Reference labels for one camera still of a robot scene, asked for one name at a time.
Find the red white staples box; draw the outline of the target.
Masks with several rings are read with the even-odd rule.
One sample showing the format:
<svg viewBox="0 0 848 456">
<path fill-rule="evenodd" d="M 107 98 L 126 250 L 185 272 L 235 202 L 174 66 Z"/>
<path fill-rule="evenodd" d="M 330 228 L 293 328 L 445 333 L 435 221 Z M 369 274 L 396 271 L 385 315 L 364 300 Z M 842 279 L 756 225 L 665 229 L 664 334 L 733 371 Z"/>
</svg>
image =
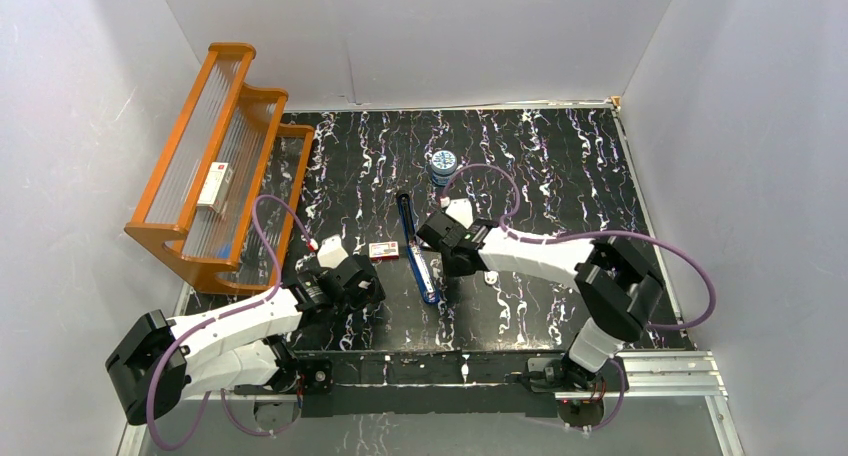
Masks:
<svg viewBox="0 0 848 456">
<path fill-rule="evenodd" d="M 400 257 L 399 244 L 397 241 L 370 243 L 368 245 L 368 256 L 372 261 L 398 259 Z"/>
</svg>

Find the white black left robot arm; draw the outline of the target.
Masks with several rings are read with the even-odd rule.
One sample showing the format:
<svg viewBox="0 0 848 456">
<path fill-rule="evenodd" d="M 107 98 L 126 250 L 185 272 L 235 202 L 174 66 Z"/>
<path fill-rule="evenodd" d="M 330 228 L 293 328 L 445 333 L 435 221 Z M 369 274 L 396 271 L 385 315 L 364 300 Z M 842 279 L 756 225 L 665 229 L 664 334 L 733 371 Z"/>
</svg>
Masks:
<svg viewBox="0 0 848 456">
<path fill-rule="evenodd" d="M 190 316 L 140 316 L 105 362 L 129 424 L 161 417 L 182 399 L 237 386 L 294 387 L 297 363 L 285 356 L 283 336 L 375 306 L 385 298 L 365 255 L 334 268 L 291 273 L 281 288 Z"/>
</svg>

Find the blue black stapler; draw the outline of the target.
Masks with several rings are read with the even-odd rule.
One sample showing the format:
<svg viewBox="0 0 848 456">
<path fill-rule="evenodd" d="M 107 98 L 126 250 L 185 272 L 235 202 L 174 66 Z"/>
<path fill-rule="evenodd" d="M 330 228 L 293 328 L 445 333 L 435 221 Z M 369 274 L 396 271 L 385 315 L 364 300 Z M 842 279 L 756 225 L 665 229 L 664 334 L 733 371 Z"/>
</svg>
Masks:
<svg viewBox="0 0 848 456">
<path fill-rule="evenodd" d="M 440 292 L 432 280 L 429 266 L 416 236 L 410 196 L 405 192 L 399 192 L 395 196 L 395 201 L 406 241 L 407 257 L 421 298 L 426 304 L 437 305 L 440 301 Z"/>
</svg>

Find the white light-blue staple remover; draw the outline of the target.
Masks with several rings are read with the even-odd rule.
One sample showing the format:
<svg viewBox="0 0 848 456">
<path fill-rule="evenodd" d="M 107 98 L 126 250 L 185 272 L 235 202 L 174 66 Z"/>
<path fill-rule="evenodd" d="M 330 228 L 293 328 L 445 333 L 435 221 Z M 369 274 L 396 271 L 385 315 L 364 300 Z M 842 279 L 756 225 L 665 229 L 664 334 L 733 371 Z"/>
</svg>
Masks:
<svg viewBox="0 0 848 456">
<path fill-rule="evenodd" d="M 484 282 L 489 286 L 494 286 L 498 283 L 499 274 L 497 271 L 486 271 L 484 273 Z"/>
</svg>

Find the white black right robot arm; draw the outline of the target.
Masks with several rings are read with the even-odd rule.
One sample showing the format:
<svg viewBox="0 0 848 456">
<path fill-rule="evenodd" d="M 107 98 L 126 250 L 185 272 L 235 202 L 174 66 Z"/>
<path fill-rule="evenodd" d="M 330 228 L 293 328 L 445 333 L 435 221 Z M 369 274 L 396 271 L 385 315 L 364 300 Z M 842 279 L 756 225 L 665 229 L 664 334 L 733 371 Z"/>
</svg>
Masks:
<svg viewBox="0 0 848 456">
<path fill-rule="evenodd" d="M 513 272 L 579 294 L 589 317 L 564 355 L 530 358 L 508 378 L 536 393 L 590 389 L 626 344 L 641 339 L 665 292 L 661 273 L 622 236 L 544 243 L 538 235 L 511 236 L 491 220 L 465 225 L 444 211 L 431 214 L 416 235 L 441 254 L 449 276 Z"/>
</svg>

